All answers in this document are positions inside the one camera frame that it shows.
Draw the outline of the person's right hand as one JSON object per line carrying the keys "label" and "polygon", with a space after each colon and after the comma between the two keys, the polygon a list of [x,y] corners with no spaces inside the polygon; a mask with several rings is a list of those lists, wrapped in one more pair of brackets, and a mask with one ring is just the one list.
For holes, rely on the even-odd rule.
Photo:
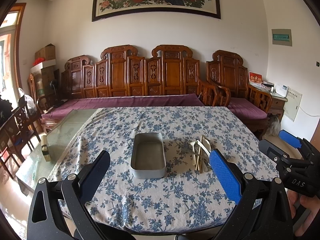
{"label": "person's right hand", "polygon": [[313,198],[306,197],[301,195],[298,196],[298,193],[288,190],[287,191],[287,197],[289,200],[290,210],[291,210],[291,216],[292,218],[296,215],[296,208],[294,207],[294,204],[299,200],[300,204],[304,206],[306,209],[310,210],[310,214],[306,218],[306,220],[303,222],[303,224],[295,231],[295,235],[297,237],[300,237],[306,232],[308,227],[311,225],[312,221],[316,217],[319,207],[320,207],[320,201],[319,199],[314,196]]}

